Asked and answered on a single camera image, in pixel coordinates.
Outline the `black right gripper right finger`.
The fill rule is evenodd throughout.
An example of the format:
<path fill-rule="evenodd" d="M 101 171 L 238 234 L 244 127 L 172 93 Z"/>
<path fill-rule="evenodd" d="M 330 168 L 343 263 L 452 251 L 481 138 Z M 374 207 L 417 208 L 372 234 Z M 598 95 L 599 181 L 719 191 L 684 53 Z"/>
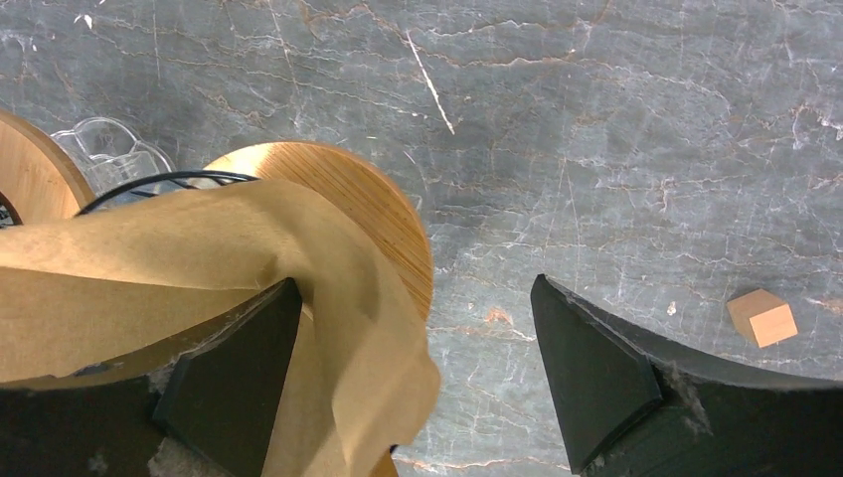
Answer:
<path fill-rule="evenodd" d="M 578 476 L 838 476 L 842 385 L 729 361 L 538 275 L 538 346 Z"/>

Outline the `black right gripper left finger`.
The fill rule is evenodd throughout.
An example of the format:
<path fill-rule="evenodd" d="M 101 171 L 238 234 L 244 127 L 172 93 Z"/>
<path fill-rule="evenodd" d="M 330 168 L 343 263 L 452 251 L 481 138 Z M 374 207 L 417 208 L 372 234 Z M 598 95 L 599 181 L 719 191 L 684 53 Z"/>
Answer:
<path fill-rule="evenodd" d="M 4 384 L 2 474 L 148 476 L 170 445 L 226 476 L 259 475 L 301 308 L 288 278 L 135 352 Z"/>

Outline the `wooden dripper ring holder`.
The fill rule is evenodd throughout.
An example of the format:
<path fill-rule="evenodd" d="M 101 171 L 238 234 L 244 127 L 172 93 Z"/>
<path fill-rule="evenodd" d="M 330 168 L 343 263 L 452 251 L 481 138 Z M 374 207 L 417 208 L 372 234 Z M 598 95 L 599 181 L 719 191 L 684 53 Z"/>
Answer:
<path fill-rule="evenodd" d="M 416 207 L 380 169 L 355 154 L 314 142 L 273 142 L 244 147 L 208 169 L 306 186 L 342 210 L 397 270 L 422 319 L 433 296 L 433 259 Z M 332 437 L 330 403 L 317 377 L 312 313 L 301 311 L 273 436 L 266 476 L 340 476 L 344 458 Z"/>

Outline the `blue plastic dripper cone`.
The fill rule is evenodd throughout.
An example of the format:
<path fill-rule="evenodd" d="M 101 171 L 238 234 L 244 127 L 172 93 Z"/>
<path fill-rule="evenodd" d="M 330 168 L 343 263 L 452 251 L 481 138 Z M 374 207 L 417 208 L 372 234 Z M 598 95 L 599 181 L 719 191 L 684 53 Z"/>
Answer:
<path fill-rule="evenodd" d="M 82 207 L 76 213 L 76 216 L 81 217 L 173 192 L 215 189 L 256 180 L 257 177 L 248 174 L 218 170 L 166 172 L 146 176 L 114 187 Z"/>

